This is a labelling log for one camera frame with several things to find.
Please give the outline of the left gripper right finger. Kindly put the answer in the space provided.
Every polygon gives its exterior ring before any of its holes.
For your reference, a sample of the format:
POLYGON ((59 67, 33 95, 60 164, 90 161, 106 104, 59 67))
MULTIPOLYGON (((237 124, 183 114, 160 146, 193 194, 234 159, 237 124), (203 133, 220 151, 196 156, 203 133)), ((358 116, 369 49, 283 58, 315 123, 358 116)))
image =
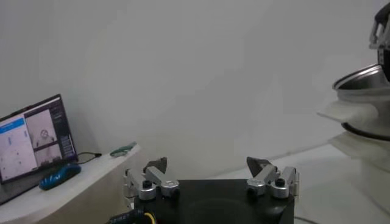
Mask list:
POLYGON ((295 167, 286 166, 280 170, 266 159, 248 156, 247 166, 252 178, 247 179, 247 194, 258 198, 267 192, 276 199, 286 199, 299 195, 299 172, 295 167))

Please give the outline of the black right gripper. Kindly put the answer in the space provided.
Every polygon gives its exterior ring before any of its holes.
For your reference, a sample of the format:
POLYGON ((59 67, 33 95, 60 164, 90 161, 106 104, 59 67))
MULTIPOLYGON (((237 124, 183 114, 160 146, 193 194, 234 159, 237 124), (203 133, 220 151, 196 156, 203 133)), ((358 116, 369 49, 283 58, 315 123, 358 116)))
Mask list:
POLYGON ((375 15, 370 37, 369 48, 377 51, 377 61, 389 81, 389 12, 390 3, 384 5, 375 15))

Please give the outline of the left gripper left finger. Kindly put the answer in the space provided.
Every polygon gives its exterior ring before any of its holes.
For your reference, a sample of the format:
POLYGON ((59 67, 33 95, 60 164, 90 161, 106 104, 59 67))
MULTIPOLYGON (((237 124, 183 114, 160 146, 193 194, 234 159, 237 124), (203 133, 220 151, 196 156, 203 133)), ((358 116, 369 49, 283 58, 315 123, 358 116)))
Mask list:
POLYGON ((162 197, 176 200, 180 197, 180 183, 166 174, 167 157, 149 161, 143 168, 143 173, 133 169, 124 172, 127 187, 135 189, 135 196, 141 201, 151 201, 157 198, 160 190, 162 197))

